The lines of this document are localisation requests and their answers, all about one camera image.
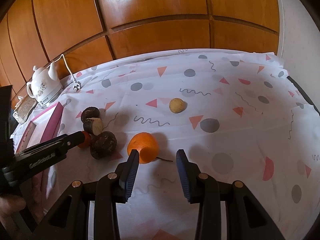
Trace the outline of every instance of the human hand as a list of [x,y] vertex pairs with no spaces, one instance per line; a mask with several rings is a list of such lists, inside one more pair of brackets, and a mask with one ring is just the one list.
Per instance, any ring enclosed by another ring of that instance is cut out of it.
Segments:
[[12,239],[22,239],[23,235],[19,228],[14,223],[11,215],[24,209],[26,201],[19,196],[15,195],[1,195],[0,196],[0,222],[7,230]]

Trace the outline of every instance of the orange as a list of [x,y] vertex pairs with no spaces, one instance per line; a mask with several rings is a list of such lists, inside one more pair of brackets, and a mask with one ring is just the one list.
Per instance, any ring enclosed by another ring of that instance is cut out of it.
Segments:
[[128,155],[134,149],[139,152],[139,163],[142,164],[153,161],[159,153],[156,139],[147,132],[141,132],[132,137],[127,147]]

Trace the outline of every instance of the white wall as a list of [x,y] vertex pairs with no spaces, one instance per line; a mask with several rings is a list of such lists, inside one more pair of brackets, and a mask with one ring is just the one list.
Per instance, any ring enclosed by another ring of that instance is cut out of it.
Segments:
[[282,3],[284,68],[320,109],[320,32],[300,0]]

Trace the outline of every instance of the kettle spout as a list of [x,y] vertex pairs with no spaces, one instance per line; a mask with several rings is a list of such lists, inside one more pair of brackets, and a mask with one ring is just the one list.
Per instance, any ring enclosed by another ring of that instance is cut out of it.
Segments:
[[52,80],[59,80],[58,78],[58,73],[56,71],[56,68],[54,66],[54,62],[50,64],[49,70],[48,70],[48,75]]

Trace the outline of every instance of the metal screw head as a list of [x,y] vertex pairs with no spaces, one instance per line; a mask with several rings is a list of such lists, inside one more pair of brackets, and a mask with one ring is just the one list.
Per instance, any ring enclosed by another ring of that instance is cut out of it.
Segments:
[[72,186],[73,187],[79,187],[81,185],[81,181],[79,180],[75,180],[73,183],[72,183]]
[[243,183],[241,181],[237,180],[235,182],[235,186],[241,188],[241,187],[243,187]]
[[117,177],[117,174],[114,172],[108,174],[109,179],[115,179],[116,177]]
[[207,179],[207,178],[208,178],[208,174],[206,174],[206,173],[200,173],[200,174],[198,175],[198,177],[199,177],[200,179]]

